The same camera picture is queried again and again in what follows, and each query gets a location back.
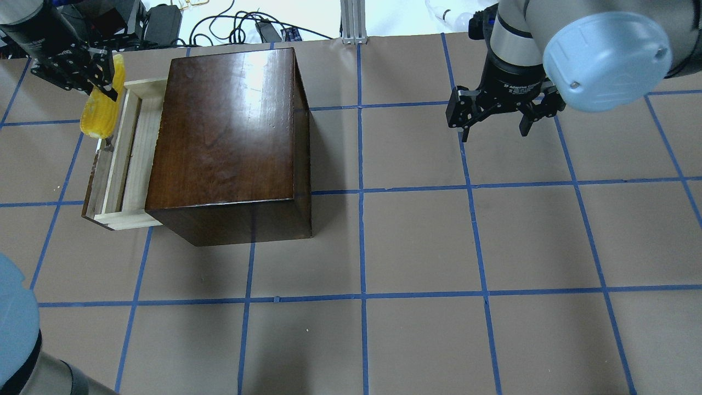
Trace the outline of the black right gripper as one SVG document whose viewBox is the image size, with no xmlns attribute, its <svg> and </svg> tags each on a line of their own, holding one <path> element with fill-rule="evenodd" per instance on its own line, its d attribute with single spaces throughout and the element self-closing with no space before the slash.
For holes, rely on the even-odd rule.
<svg viewBox="0 0 702 395">
<path fill-rule="evenodd" d="M 487 117 L 522 113 L 519 132 L 526 137 L 535 122 L 552 118 L 565 108 L 559 90 L 541 65 L 512 65 L 488 50 L 478 87 L 455 87 L 445 115 L 448 127 L 460 128 L 461 142 L 466 143 L 471 127 Z"/>
</svg>

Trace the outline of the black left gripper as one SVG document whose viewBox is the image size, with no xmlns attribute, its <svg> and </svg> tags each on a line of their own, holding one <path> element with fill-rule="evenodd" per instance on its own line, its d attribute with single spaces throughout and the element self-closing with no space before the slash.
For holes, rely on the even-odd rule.
<svg viewBox="0 0 702 395">
<path fill-rule="evenodd" d="M 30 71 L 33 75 L 70 91 L 91 93 L 97 89 L 113 102 L 116 67 L 112 52 L 93 48 L 71 35 L 35 35 L 30 38 Z"/>
</svg>

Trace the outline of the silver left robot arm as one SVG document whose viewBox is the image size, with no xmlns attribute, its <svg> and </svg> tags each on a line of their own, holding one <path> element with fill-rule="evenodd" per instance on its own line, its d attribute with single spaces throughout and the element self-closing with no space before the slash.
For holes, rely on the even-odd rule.
<svg viewBox="0 0 702 395">
<path fill-rule="evenodd" d="M 68 60 L 80 38 L 50 1 L 3 1 L 2 31 L 25 52 Z M 80 369 L 44 352 L 38 302 L 18 266 L 2 255 L 2 393 L 113 394 Z"/>
</svg>

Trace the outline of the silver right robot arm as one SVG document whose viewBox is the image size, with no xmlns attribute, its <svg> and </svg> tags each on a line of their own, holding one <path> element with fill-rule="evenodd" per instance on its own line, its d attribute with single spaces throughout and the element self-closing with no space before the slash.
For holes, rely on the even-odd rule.
<svg viewBox="0 0 702 395">
<path fill-rule="evenodd" d="M 447 104 L 463 142 L 493 115 L 521 113 L 526 137 L 566 107 L 609 111 L 700 72 L 699 1 L 499 1 L 467 33 L 486 58 L 477 88 L 455 87 Z"/>
</svg>

